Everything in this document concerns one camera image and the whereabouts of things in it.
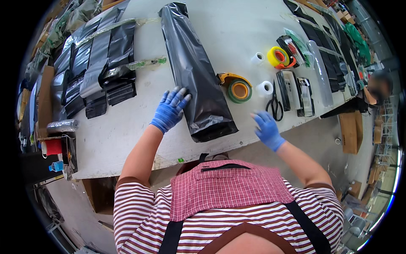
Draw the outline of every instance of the tape roll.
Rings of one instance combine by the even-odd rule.
[[[246,81],[237,78],[230,83],[227,96],[234,103],[244,103],[251,99],[252,87]]]
[[[265,56],[261,53],[261,52],[257,52],[252,58],[251,58],[251,62],[253,64],[260,64],[262,63],[262,61],[265,59]]]
[[[272,95],[274,88],[271,82],[264,81],[261,84],[257,85],[255,87],[255,90],[260,97],[269,97],[270,95]]]
[[[289,56],[287,55],[286,51],[284,51],[281,47],[275,46],[271,48],[267,53],[267,58],[269,63],[276,67],[280,64],[284,66],[289,65]]]

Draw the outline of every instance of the apron strap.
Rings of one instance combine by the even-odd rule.
[[[209,154],[201,154],[201,155],[200,155],[200,158],[199,158],[199,163],[203,163],[204,160],[206,159],[206,156],[207,156],[207,155],[209,155]]]
[[[307,217],[296,201],[284,204],[298,221],[317,254],[330,254],[331,246],[323,232]]]
[[[158,254],[175,254],[182,233],[183,221],[170,221]]]

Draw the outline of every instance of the bubble wrap roll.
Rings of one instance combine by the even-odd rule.
[[[59,122],[52,122],[47,125],[48,133],[75,132],[79,128],[79,122],[75,119],[68,119]]]

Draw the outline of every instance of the red thread spool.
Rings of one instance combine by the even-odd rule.
[[[62,153],[62,143],[60,139],[49,139],[41,142],[42,157],[44,155],[61,154]]]

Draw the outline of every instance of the blue glove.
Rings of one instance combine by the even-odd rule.
[[[257,115],[251,114],[251,116],[260,127],[260,129],[257,128],[255,134],[262,143],[276,152],[286,140],[279,134],[275,120],[266,111],[261,111]]]
[[[364,89],[365,83],[366,83],[366,81],[363,80],[363,79],[358,80],[358,81],[356,82],[356,84],[357,84],[357,86],[358,86],[358,87],[357,87],[358,90]]]
[[[185,93],[186,88],[181,89],[180,87],[175,87],[171,93],[166,91],[159,102],[155,111],[155,116],[150,124],[156,126],[163,134],[165,134],[168,130],[179,123],[183,117],[182,109],[192,98],[190,94],[183,98]]]

